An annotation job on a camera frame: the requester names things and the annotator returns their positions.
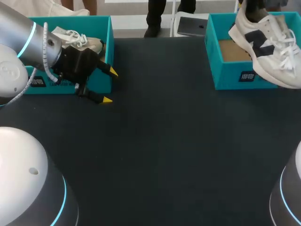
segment teal shoe box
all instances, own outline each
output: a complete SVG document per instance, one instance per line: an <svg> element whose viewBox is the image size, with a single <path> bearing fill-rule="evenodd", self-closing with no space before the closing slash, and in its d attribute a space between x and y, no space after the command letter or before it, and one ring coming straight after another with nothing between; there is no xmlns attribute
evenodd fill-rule
<svg viewBox="0 0 301 226"><path fill-rule="evenodd" d="M60 16L60 17L32 17L31 20L43 26L48 23L49 31L57 26L66 30L75 30L87 37L99 38L106 44L105 62L113 65L114 60L114 35L110 16ZM26 67L28 76L32 74L33 67ZM87 87L96 93L111 92L111 77L96 69L89 77ZM62 81L55 85L45 72L38 71L32 85L25 94L74 94L74 84Z"/></svg>
<svg viewBox="0 0 301 226"><path fill-rule="evenodd" d="M297 12L272 13L285 15L285 21L301 43L301 17ZM215 89L272 89L272 84L253 71L251 60L226 62L222 57L219 41L230 40L228 31L234 24L235 13L210 14L206 29L205 45Z"/></svg>

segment black laptop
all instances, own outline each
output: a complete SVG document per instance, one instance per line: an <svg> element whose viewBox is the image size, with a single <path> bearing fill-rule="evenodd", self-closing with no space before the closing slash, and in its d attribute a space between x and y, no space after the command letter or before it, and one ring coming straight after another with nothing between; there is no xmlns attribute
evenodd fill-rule
<svg viewBox="0 0 301 226"><path fill-rule="evenodd" d="M188 36L205 36L207 20L198 18L181 17L178 34Z"/></svg>

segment black n logo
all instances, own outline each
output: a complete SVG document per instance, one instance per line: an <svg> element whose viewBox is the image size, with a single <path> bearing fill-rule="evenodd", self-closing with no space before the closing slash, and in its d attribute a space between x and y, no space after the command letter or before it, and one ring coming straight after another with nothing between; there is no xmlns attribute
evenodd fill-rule
<svg viewBox="0 0 301 226"><path fill-rule="evenodd" d="M267 40L262 31L249 32L245 34L245 38L249 43L253 42L253 50L257 57L269 56L274 53L275 46L273 45L261 47Z"/></svg>

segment cyan led ring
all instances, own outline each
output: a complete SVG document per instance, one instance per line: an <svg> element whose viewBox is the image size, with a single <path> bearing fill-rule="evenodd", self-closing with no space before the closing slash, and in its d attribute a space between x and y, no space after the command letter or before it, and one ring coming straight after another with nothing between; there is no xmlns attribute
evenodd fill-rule
<svg viewBox="0 0 301 226"><path fill-rule="evenodd" d="M66 202L66 197L67 197L67 186L66 186L66 181L65 181L65 178L63 177L63 180L64 180L64 185L65 185L65 195L64 195L64 200L63 200L63 203L62 203L62 206L61 206L61 209L60 211L58 212L55 220L52 222L52 224L50 226L54 226L56 224L56 222L58 221L58 219L60 218L61 214L62 214L62 211L64 209L64 206L65 206L65 202Z"/></svg>
<svg viewBox="0 0 301 226"><path fill-rule="evenodd" d="M36 30L36 22L33 22L33 26L32 26L32 32L30 33L25 45L23 46L23 48L21 49L20 53L18 54L18 58L20 58L20 56L24 53L24 51L26 50L26 48L28 47L30 41L32 40L32 37L33 37L33 34L34 34L34 31Z"/></svg>
<svg viewBox="0 0 301 226"><path fill-rule="evenodd" d="M290 208L288 207L285 199L284 199L284 195L283 195L283 192L282 192L282 176L283 176L283 173L284 173L284 170L285 168L283 169L282 171L282 174L281 174L281 177L280 177L280 193L281 193L281 197L282 197L282 200L283 200L283 203L285 205L285 207L287 208L287 211L291 214L291 216L295 219L295 221L297 221L297 223L299 225L301 225L301 222L297 219L297 217L292 213L292 211L290 210Z"/></svg>

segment white sneaker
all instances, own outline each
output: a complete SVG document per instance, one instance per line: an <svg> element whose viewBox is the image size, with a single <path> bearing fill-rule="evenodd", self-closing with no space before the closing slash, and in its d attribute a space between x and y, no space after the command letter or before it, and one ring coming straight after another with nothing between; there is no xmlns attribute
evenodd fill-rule
<svg viewBox="0 0 301 226"><path fill-rule="evenodd" d="M87 38L84 34L79 34L76 31L64 30L63 28L56 27L52 33L59 37L63 42L63 48L73 46L74 48L83 51L86 48L92 49L96 53L100 53L103 49L103 41L97 38Z"/></svg>
<svg viewBox="0 0 301 226"><path fill-rule="evenodd" d="M252 23L246 18L244 3L229 31L230 37L250 54L258 75L276 85L300 89L301 51L284 16L267 13L261 21Z"/></svg>

